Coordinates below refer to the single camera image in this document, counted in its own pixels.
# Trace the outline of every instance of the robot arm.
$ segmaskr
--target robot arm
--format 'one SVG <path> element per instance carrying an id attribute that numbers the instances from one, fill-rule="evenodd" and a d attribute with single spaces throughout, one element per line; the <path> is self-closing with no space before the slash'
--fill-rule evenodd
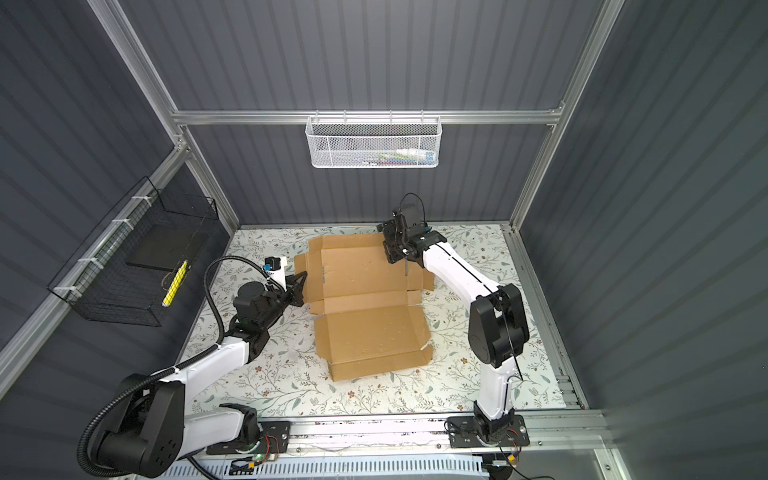
<path id="1" fill-rule="evenodd" d="M 220 260 L 244 259 L 223 257 Z M 268 329 L 288 305 L 303 305 L 306 273 L 286 277 L 285 265 L 286 257 L 267 258 L 263 269 L 268 276 L 267 285 L 259 282 L 242 285 L 233 302 L 237 315 L 230 321 L 223 338 L 220 337 L 216 349 L 196 361 L 183 362 L 180 367 L 174 367 L 175 372 L 135 389 L 124 400 L 112 402 L 114 405 L 101 420 L 101 429 L 92 442 L 91 435 L 86 433 L 88 430 L 81 439 L 85 446 L 91 444 L 87 457 L 78 453 L 78 461 L 86 472 L 96 476 L 137 473 L 154 478 L 178 458 L 209 445 L 234 442 L 241 449 L 248 449 L 264 440 L 257 412 L 248 406 L 223 404 L 208 412 L 186 416 L 184 407 L 219 378 L 261 354 L 270 338 Z M 118 394 L 147 378 L 127 377 L 120 384 Z"/>
<path id="2" fill-rule="evenodd" d="M 469 310 L 467 337 L 472 352 L 483 363 L 480 393 L 475 402 L 475 432 L 485 443 L 506 436 L 515 413 L 510 380 L 520 376 L 515 357 L 530 338 L 520 290 L 502 286 L 461 258 L 440 233 L 419 217 L 414 204 L 392 212 L 378 226 L 384 233 L 387 259 L 405 258 L 433 272 L 459 295 Z"/>

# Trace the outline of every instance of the black cable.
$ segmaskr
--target black cable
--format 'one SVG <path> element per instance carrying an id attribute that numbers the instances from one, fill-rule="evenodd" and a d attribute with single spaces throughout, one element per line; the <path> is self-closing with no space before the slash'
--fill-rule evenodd
<path id="1" fill-rule="evenodd" d="M 512 467 L 513 472 L 517 472 L 518 475 L 520 475 L 522 478 L 525 478 L 525 480 L 540 480 L 541 478 L 549 478 L 549 480 L 555 480 L 554 477 L 551 477 L 549 475 L 539 475 L 538 477 L 526 477 L 522 473 L 520 473 L 519 470 L 517 470 L 515 467 Z"/>
<path id="2" fill-rule="evenodd" d="M 402 201 L 405 200 L 406 197 L 409 195 L 413 195 L 414 197 L 419 199 L 419 203 L 422 205 L 422 219 L 424 220 L 424 223 L 427 223 L 427 210 L 424 208 L 424 200 L 422 200 L 422 198 L 419 195 L 416 195 L 413 192 L 408 192 L 407 194 L 402 196 L 402 198 L 400 199 L 400 203 L 397 204 L 397 206 L 399 207 L 400 205 L 402 205 Z"/>
<path id="3" fill-rule="evenodd" d="M 198 360 L 205 358 L 206 356 L 210 355 L 211 353 L 219 349 L 219 345 L 224 339 L 224 323 L 223 323 L 223 320 L 221 319 L 221 315 L 219 314 L 219 310 L 216 308 L 214 297 L 210 294 L 210 285 L 208 284 L 208 273 L 215 265 L 225 260 L 239 260 L 241 262 L 247 263 L 248 265 L 256 269 L 259 273 L 261 273 L 268 282 L 274 283 L 281 293 L 285 293 L 285 289 L 283 288 L 282 285 L 280 285 L 277 281 L 269 277 L 266 274 L 266 272 L 264 272 L 264 269 L 261 266 L 256 265 L 253 261 L 248 260 L 247 258 L 237 257 L 234 255 L 227 255 L 225 257 L 217 258 L 213 262 L 211 262 L 208 265 L 208 267 L 205 269 L 205 273 L 203 273 L 203 287 L 205 289 L 205 300 L 207 300 L 208 305 L 210 305 L 210 309 L 214 313 L 214 318 L 216 319 L 216 324 L 219 327 L 219 336 L 217 337 L 216 343 L 209 346 L 208 348 L 198 353 L 197 355 L 192 356 L 191 358 L 186 359 L 183 362 L 175 366 L 172 366 L 170 368 L 167 368 L 161 372 L 155 373 L 152 376 L 148 376 L 147 378 L 137 383 L 136 385 L 129 387 L 128 389 L 125 389 L 123 392 L 117 394 L 107 405 L 104 406 L 104 408 L 99 410 L 96 416 L 93 419 L 91 419 L 91 421 L 85 426 L 85 430 L 83 430 L 83 434 L 80 436 L 80 440 L 78 441 L 78 447 L 76 449 L 78 464 L 80 465 L 80 468 L 82 468 L 85 473 L 88 473 L 89 475 L 93 475 L 94 477 L 121 477 L 123 475 L 131 475 L 133 472 L 126 472 L 123 470 L 118 470 L 116 468 L 101 467 L 95 464 L 91 460 L 91 458 L 88 456 L 88 444 L 91 442 L 91 437 L 96 431 L 96 427 L 98 427 L 101 421 L 104 420 L 104 417 L 112 409 L 114 409 L 114 407 L 116 407 L 123 400 L 130 398 L 134 393 L 146 389 L 148 386 L 152 385 L 157 380 L 160 380 L 169 375 L 172 375 L 178 370 L 187 368 L 188 366 L 192 365 Z"/>
<path id="4" fill-rule="evenodd" d="M 207 478 L 208 480 L 221 480 L 221 478 L 217 477 L 213 473 L 203 468 L 203 466 L 200 463 L 198 463 L 194 457 L 185 457 L 185 458 L 189 461 L 189 463 L 192 464 L 195 470 L 197 470 L 202 474 L 203 477 Z"/>
<path id="5" fill-rule="evenodd" d="M 551 477 L 549 475 L 539 475 L 538 477 L 527 477 L 527 476 L 523 475 L 522 472 L 517 470 L 516 467 L 512 463 L 509 462 L 507 454 L 504 453 L 504 450 L 502 449 L 502 447 L 499 446 L 498 449 L 499 449 L 499 451 L 501 451 L 502 455 L 507 459 L 507 464 L 512 468 L 512 473 L 513 474 L 514 474 L 514 472 L 517 472 L 518 475 L 520 475 L 522 478 L 525 478 L 525 480 L 541 480 L 542 478 L 549 478 L 549 480 L 555 480 L 554 477 Z M 518 447 L 518 451 L 515 453 L 515 457 L 517 458 L 520 455 L 520 452 L 522 452 L 522 451 L 523 451 L 523 448 L 522 447 Z"/>

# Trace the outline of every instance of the metal bar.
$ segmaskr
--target metal bar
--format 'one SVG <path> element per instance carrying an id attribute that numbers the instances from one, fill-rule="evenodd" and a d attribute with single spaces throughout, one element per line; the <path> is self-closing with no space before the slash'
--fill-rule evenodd
<path id="1" fill-rule="evenodd" d="M 240 225 L 241 230 L 258 230 L 263 228 L 353 228 L 353 227 L 375 227 L 382 222 L 362 222 L 362 223 L 265 223 L 263 225 L 248 224 Z M 431 222 L 430 227 L 440 227 L 441 225 L 499 225 L 508 226 L 505 221 L 494 222 L 491 220 L 447 220 L 443 222 Z"/>
<path id="2" fill-rule="evenodd" d="M 422 116 L 440 117 L 443 124 L 547 124 L 560 121 L 561 113 L 554 110 L 520 111 L 175 111 L 179 125 L 304 125 L 306 119 L 322 115 L 324 121 L 339 123 L 378 123 L 390 121 L 419 121 Z"/>
<path id="3" fill-rule="evenodd" d="M 568 352 L 558 331 L 558 326 L 554 323 L 552 311 L 549 309 L 547 298 L 541 289 L 541 284 L 538 282 L 538 277 L 536 277 L 533 264 L 528 257 L 528 251 L 525 249 L 523 239 L 520 237 L 519 232 L 511 231 L 510 226 L 503 227 L 502 231 L 507 242 L 509 254 L 512 257 L 512 264 L 515 266 L 523 292 L 528 299 L 528 305 L 531 307 L 531 315 L 536 319 L 538 334 L 541 337 L 541 342 L 547 352 L 555 375 L 568 377 L 579 405 L 581 408 L 588 409 L 587 397 L 584 395 L 584 390 L 581 389 L 581 384 L 578 381 L 573 364 L 571 364 L 571 359 L 568 357 Z"/>
<path id="4" fill-rule="evenodd" d="M 174 139 L 174 142 L 178 141 L 181 130 L 170 115 L 177 110 L 176 104 L 152 65 L 120 3 L 117 0 L 88 0 L 88 4 L 139 84 L 139 88 L 144 92 L 168 136 Z"/>
<path id="5" fill-rule="evenodd" d="M 613 445 L 599 410 L 524 411 L 531 446 L 527 450 L 604 449 Z M 411 415 L 342 415 L 291 417 L 288 455 L 497 452 L 498 447 L 451 449 L 444 422 L 449 416 L 471 413 Z"/>
<path id="6" fill-rule="evenodd" d="M 568 88 L 565 90 L 560 121 L 547 136 L 536 161 L 531 167 L 528 178 L 525 180 L 525 185 L 520 193 L 515 209 L 512 211 L 509 221 L 515 230 L 520 229 L 525 215 L 528 214 L 528 210 L 531 208 L 536 192 L 541 185 L 541 181 L 544 179 L 544 175 L 547 173 L 554 154 L 558 150 L 565 130 L 571 122 L 576 106 L 579 100 L 581 100 L 581 95 L 584 93 L 589 77 L 592 75 L 594 66 L 598 62 L 600 53 L 603 51 L 605 42 L 611 33 L 611 29 L 614 27 L 616 18 L 623 5 L 624 0 L 604 0 L 603 2 L 600 14 L 594 23 L 587 44 L 584 46 L 581 57 L 576 64 L 576 69 L 568 83 Z"/>
<path id="7" fill-rule="evenodd" d="M 200 152 L 200 148 L 197 147 L 197 143 L 195 143 L 190 132 L 185 131 L 173 119 L 173 112 L 178 110 L 174 99 L 170 96 L 168 89 L 165 88 L 160 74 L 157 73 L 157 69 L 154 67 L 147 51 L 144 50 L 144 46 L 128 21 L 128 17 L 120 6 L 120 2 L 118 0 L 88 0 L 88 4 L 112 40 L 112 44 L 128 66 L 128 70 L 131 71 L 139 88 L 144 92 L 144 96 L 147 98 L 157 118 L 160 119 L 168 136 L 176 145 L 190 145 L 195 158 L 187 162 L 187 166 L 194 175 L 197 184 L 200 185 L 204 195 L 216 201 L 221 223 L 232 235 L 239 225 L 239 220 L 232 208 L 232 204 L 230 204 L 227 195 L 219 187 L 213 171 L 205 161 L 205 157 Z"/>
<path id="8" fill-rule="evenodd" d="M 176 174 L 189 154 L 186 148 L 174 148 L 163 163 L 149 177 L 152 184 L 158 188 L 164 187 Z M 131 198 L 115 216 L 126 218 L 142 201 L 141 196 L 146 196 L 152 191 L 152 184 L 144 182 L 134 198 Z M 101 232 L 101 235 L 86 250 L 83 257 L 93 257 L 109 240 L 112 234 L 119 228 L 120 223 L 110 222 Z M 61 285 L 73 285 L 82 274 L 86 262 L 77 262 L 64 276 Z M 49 336 L 56 330 L 58 324 L 69 312 L 69 305 L 56 295 L 50 294 L 27 319 L 26 323 L 11 338 L 5 348 L 0 352 L 0 399 L 11 388 L 13 382 L 22 374 L 24 368 L 31 362 L 32 357 L 40 350 Z"/>
<path id="9" fill-rule="evenodd" d="M 632 479 L 619 449 L 595 449 L 594 456 L 598 460 L 600 472 L 605 480 Z"/>

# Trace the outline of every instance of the gray corrugated wall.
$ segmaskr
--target gray corrugated wall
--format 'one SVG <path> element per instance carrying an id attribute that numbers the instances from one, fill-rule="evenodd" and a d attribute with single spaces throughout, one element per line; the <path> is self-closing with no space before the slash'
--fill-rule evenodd
<path id="1" fill-rule="evenodd" d="M 599 0 L 151 2 L 124 10 L 182 110 L 556 108 Z M 505 220 L 543 126 L 446 126 L 436 169 L 324 171 L 301 127 L 192 127 L 241 223 Z"/>
<path id="2" fill-rule="evenodd" d="M 638 478 L 763 478 L 768 3 L 630 2 L 522 236 Z"/>
<path id="3" fill-rule="evenodd" d="M 598 0 L 123 0 L 182 110 L 555 108 Z"/>
<path id="4" fill-rule="evenodd" d="M 0 347 L 173 147 L 84 2 L 0 2 Z"/>
<path id="5" fill-rule="evenodd" d="M 201 195 L 182 167 L 168 190 Z M 0 401 L 0 472 L 8 478 L 93 478 L 75 461 L 88 421 L 131 373 L 173 365 L 204 297 L 202 273 L 229 235 L 217 223 L 160 327 L 90 322 L 70 313 Z"/>
<path id="6" fill-rule="evenodd" d="M 409 191 L 428 220 L 507 220 L 544 125 L 445 126 L 437 168 L 318 169 L 300 126 L 190 128 L 240 222 L 376 222 Z"/>

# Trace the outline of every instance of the yellow object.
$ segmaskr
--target yellow object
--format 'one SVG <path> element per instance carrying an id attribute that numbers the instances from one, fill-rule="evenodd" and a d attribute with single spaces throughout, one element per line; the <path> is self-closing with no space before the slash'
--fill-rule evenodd
<path id="1" fill-rule="evenodd" d="M 170 306 L 170 303 L 174 301 L 174 296 L 176 296 L 176 292 L 179 290 L 179 286 L 181 286 L 181 281 L 184 280 L 184 275 L 187 274 L 187 261 L 185 260 L 184 263 L 181 264 L 179 267 L 179 270 L 176 271 L 176 276 L 174 276 L 174 281 L 168 288 L 168 293 L 165 294 L 165 298 L 163 298 L 163 306 Z"/>

